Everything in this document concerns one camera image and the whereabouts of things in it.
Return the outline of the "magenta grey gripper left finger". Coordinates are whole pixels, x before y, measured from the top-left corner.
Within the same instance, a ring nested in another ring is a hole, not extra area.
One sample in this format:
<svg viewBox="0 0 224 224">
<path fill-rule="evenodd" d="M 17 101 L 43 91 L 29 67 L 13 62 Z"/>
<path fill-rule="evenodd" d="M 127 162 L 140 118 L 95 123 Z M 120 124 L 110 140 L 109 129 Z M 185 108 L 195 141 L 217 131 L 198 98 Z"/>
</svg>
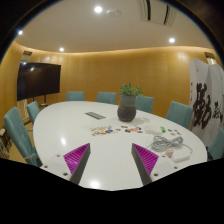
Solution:
<svg viewBox="0 0 224 224">
<path fill-rule="evenodd" d="M 79 184 L 90 153 L 90 144 L 87 143 L 65 155 L 55 155 L 41 168 L 72 183 Z"/>
</svg>

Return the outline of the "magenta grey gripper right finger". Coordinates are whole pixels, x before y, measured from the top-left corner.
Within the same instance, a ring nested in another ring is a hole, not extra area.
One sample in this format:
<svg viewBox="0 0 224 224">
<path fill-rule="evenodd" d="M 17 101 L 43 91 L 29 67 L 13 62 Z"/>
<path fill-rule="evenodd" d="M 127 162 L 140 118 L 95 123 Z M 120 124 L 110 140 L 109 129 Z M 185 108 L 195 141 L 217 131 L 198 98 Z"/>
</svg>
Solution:
<svg viewBox="0 0 224 224">
<path fill-rule="evenodd" d="M 179 167 L 168 156 L 132 144 L 131 150 L 143 185 L 147 185 L 179 170 Z"/>
</svg>

